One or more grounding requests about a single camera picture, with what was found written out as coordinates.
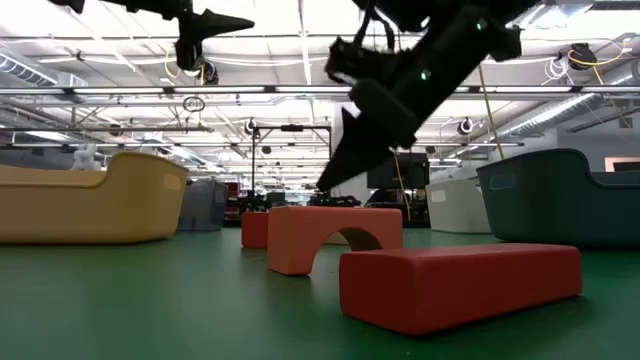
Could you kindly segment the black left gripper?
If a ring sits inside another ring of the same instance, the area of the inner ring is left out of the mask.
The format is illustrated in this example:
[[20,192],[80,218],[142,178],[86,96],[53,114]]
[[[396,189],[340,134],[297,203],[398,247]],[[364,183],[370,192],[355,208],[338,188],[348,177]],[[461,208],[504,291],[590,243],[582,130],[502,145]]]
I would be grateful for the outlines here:
[[253,28],[251,20],[214,13],[206,9],[193,13],[192,0],[102,0],[124,6],[128,12],[140,10],[160,14],[164,20],[178,18],[179,37],[175,42],[176,63],[182,70],[194,70],[203,62],[202,42],[224,33]]

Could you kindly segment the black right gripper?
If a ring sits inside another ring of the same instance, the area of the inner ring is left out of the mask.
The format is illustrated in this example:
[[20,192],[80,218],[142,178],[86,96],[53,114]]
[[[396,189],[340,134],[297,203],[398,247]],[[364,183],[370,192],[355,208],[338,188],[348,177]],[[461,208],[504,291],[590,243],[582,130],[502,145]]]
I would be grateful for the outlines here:
[[439,13],[414,47],[395,53],[338,38],[325,71],[351,86],[349,98],[360,113],[340,108],[342,137],[317,187],[330,190],[380,166],[391,147],[412,146],[422,123],[486,57],[505,61],[520,55],[520,29],[507,27],[489,8]]

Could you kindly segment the salmon arch block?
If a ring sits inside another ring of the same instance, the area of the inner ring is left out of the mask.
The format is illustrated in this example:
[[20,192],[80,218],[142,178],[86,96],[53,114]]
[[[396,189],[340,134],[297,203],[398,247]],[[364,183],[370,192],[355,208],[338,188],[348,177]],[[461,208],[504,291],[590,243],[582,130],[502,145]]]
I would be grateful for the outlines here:
[[403,218],[398,209],[278,207],[268,215],[267,267],[287,276],[312,271],[317,252],[335,233],[353,251],[403,246]]

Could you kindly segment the red arch block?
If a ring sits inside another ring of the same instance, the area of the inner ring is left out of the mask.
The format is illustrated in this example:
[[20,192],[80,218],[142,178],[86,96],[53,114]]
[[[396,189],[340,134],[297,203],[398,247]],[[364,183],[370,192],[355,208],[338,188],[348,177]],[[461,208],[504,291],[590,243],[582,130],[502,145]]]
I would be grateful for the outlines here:
[[241,216],[241,244],[245,248],[266,249],[268,213],[245,212]]

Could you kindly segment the long red block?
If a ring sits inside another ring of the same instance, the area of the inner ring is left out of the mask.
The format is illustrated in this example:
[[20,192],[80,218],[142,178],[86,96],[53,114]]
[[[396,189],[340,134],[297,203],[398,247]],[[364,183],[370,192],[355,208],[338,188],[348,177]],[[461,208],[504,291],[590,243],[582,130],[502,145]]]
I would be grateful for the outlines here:
[[579,295],[572,246],[485,244],[345,253],[342,312],[407,335],[424,335]]

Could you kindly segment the black equipment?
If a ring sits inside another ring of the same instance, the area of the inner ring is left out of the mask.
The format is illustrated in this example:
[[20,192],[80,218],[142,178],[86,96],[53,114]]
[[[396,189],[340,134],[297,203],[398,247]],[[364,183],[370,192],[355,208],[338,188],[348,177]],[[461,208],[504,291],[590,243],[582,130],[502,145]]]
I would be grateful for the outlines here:
[[361,202],[352,195],[334,197],[330,193],[319,192],[310,197],[307,205],[353,208],[353,207],[360,207]]

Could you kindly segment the black monitor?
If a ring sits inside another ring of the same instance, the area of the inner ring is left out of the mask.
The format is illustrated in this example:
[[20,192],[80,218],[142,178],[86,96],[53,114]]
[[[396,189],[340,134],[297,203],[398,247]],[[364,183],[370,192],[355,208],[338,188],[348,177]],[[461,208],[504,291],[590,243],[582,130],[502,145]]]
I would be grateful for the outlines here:
[[424,188],[429,184],[429,162],[426,153],[398,153],[367,173],[370,189]]

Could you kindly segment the white plastic bin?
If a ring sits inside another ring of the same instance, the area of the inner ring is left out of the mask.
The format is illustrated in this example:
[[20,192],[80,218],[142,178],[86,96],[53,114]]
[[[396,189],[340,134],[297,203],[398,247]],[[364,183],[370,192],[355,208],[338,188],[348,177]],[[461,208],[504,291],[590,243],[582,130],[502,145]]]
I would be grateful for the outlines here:
[[425,190],[432,230],[463,234],[491,232],[482,192],[471,181],[449,180],[427,185]]

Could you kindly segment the red cabinet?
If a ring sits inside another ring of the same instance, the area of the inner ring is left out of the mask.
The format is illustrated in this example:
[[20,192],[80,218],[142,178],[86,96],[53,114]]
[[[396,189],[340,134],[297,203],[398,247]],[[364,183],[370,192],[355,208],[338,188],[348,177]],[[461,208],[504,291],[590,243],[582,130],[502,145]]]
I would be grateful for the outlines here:
[[237,182],[226,183],[227,187],[227,200],[225,207],[225,214],[229,216],[237,216],[240,213],[239,205],[239,193],[240,187]]

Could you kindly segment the dark grey plastic bin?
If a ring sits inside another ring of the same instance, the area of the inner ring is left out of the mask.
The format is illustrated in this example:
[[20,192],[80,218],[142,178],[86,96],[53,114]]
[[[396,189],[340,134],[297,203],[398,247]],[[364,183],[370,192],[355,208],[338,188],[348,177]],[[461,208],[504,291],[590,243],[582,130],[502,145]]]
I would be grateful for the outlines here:
[[188,183],[185,190],[178,231],[214,232],[222,228],[228,197],[227,186],[213,179]]

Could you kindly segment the teal blue plastic bin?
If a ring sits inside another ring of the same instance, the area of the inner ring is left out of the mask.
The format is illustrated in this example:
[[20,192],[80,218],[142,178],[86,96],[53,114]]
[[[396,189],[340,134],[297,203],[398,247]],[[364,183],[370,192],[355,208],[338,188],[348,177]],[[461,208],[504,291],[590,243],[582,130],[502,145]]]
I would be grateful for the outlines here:
[[493,235],[581,249],[640,249],[640,170],[593,172],[556,148],[477,169]]

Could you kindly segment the orange plastic bin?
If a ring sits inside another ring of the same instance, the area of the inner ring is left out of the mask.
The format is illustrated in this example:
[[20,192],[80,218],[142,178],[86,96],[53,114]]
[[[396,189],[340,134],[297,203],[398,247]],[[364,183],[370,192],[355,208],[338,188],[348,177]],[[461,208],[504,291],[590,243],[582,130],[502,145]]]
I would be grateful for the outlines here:
[[188,170],[138,152],[105,171],[0,165],[0,244],[133,244],[172,236]]

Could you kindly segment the green table mat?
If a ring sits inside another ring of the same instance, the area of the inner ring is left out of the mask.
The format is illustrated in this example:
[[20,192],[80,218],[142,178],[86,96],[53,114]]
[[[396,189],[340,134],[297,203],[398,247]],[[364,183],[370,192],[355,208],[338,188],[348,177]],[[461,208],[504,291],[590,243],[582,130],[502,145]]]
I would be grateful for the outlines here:
[[0,247],[0,360],[640,360],[640,252],[586,252],[578,298],[425,337],[344,316],[338,246],[271,272],[236,229]]

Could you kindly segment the black frame stand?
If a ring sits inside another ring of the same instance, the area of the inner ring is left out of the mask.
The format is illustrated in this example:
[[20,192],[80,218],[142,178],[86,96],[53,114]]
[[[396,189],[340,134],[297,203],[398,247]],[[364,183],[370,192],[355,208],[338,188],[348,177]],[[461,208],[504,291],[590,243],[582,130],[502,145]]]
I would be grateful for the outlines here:
[[[316,135],[328,148],[328,158],[332,157],[332,145],[333,145],[333,137],[332,137],[332,127],[331,126],[320,126],[320,125],[301,125],[301,124],[285,124],[279,126],[262,126],[256,125],[251,122],[251,189],[248,192],[248,197],[254,200],[256,198],[256,147],[265,140],[274,130],[281,132],[289,132],[289,133],[297,133],[304,132],[306,130],[311,131]],[[257,139],[256,132],[260,130],[266,130],[266,133]]]

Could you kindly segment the silver ventilation duct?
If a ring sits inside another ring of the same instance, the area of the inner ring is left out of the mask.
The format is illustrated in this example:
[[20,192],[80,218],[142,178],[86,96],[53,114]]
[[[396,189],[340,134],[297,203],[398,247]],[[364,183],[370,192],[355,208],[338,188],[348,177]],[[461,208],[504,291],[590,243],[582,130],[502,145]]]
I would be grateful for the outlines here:
[[75,74],[49,69],[8,51],[0,51],[0,74],[20,79],[35,87],[88,86],[87,81]]
[[[631,60],[605,74],[604,88],[636,88],[640,90],[640,58]],[[559,125],[578,115],[601,106],[611,96],[594,84],[584,85],[582,90],[573,96],[557,102],[548,102],[536,107],[524,115],[497,130],[500,140],[510,136],[526,137],[536,132]]]

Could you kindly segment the framed wall panel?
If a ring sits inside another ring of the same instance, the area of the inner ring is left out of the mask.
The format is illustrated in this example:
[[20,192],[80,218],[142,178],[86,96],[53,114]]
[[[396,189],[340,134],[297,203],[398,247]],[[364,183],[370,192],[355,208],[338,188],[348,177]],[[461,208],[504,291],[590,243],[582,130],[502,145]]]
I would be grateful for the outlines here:
[[640,171],[640,157],[606,157],[606,172]]

